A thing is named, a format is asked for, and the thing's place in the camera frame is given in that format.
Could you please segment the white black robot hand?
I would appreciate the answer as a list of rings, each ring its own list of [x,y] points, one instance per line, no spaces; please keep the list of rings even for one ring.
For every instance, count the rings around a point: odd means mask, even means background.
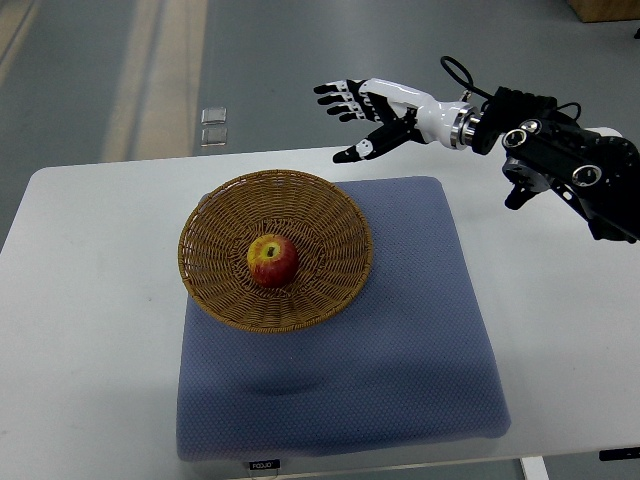
[[[462,150],[472,143],[479,110],[468,102],[443,102],[414,88],[381,79],[340,80],[314,88],[317,102],[342,122],[367,120],[378,128],[334,155],[336,164],[378,158],[406,142],[438,142]]]

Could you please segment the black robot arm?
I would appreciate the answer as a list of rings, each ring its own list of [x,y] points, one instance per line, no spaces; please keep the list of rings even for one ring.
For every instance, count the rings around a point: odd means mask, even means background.
[[[445,71],[484,103],[464,115],[454,130],[459,146],[479,155],[494,145],[505,151],[504,176],[513,189],[511,210],[547,190],[583,218],[596,240],[639,240],[639,151],[628,139],[582,128],[553,97],[500,87],[489,94],[475,86],[469,71],[450,56]]]

